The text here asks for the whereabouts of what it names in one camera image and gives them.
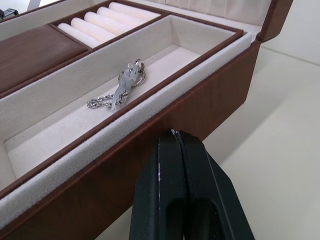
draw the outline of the silver chain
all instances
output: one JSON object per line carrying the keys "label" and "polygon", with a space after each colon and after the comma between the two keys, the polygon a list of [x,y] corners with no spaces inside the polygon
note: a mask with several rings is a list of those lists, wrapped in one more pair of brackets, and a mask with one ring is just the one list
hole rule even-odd
{"label": "silver chain", "polygon": [[[129,91],[124,91],[124,93],[119,95],[119,98],[115,102],[115,105],[118,107],[121,107],[121,105],[126,101],[128,97]],[[98,108],[103,108],[107,107],[108,109],[111,109],[112,107],[112,101],[105,102],[107,100],[112,100],[114,98],[113,94],[109,94],[106,96],[100,96],[97,98],[93,98],[90,101],[86,103],[87,107],[90,109],[98,109]]]}

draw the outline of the silver bracelet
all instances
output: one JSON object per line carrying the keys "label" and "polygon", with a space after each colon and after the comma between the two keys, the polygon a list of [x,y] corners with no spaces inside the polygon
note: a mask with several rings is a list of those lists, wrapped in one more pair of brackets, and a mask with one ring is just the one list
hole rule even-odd
{"label": "silver bracelet", "polygon": [[114,94],[93,98],[86,105],[90,109],[107,107],[114,110],[120,108],[127,100],[131,88],[140,86],[144,83],[145,79],[145,63],[137,59],[134,63],[129,63],[128,67],[119,74],[119,87]]}

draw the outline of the wooden jewelry box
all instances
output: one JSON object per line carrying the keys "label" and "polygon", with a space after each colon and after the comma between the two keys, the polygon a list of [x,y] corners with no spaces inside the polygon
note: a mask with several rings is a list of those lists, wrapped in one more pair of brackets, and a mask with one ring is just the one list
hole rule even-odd
{"label": "wooden jewelry box", "polygon": [[[0,23],[0,239],[94,239],[132,205],[161,132],[204,140],[245,102],[292,0],[211,2],[62,0]],[[93,31],[59,28],[119,4],[140,24],[92,47]],[[136,59],[147,77],[126,105],[87,108]]]}

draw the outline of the ring roll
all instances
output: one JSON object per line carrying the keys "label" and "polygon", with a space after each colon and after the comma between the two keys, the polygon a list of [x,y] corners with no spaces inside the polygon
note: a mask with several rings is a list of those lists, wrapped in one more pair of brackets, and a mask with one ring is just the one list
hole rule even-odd
{"label": "ring roll", "polygon": [[128,15],[123,14],[121,12],[111,10],[111,9],[106,8],[104,6],[100,7],[96,13],[101,16],[116,20],[119,23],[130,25],[132,27],[137,27],[137,26],[144,24],[146,22],[141,19],[138,19],[138,18],[135,18],[132,16],[128,16]]}
{"label": "ring roll", "polygon": [[154,18],[160,16],[160,14],[158,14],[158,13],[143,10],[143,9],[136,8],[133,6],[127,6],[124,4],[117,3],[117,2],[111,2],[109,4],[109,9],[126,14],[126,15],[129,15],[129,16],[136,18],[136,19],[141,19],[143,21],[149,21],[151,19],[154,19]]}
{"label": "ring roll", "polygon": [[75,29],[74,27],[66,23],[60,23],[58,25],[58,28],[91,48],[95,48],[96,46],[102,44],[102,42],[98,41],[92,36],[89,36],[88,34],[85,34],[82,31],[79,31],[78,29]]}
{"label": "ring roll", "polygon": [[78,17],[72,19],[71,26],[85,34],[90,35],[102,43],[105,43],[106,41],[116,37],[116,35],[112,34],[111,32],[108,32],[107,30],[104,30],[101,27],[98,27]]}
{"label": "ring roll", "polygon": [[132,26],[123,24],[105,16],[98,15],[92,11],[89,11],[84,15],[84,20],[117,36],[133,29]]}

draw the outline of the white table surface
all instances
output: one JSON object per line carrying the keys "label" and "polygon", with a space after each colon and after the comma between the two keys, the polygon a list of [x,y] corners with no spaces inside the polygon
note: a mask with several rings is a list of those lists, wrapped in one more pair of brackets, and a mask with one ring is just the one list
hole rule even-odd
{"label": "white table surface", "polygon": [[[320,239],[319,0],[294,0],[260,49],[248,98],[205,141],[257,240]],[[99,240],[127,240],[131,210]]]}

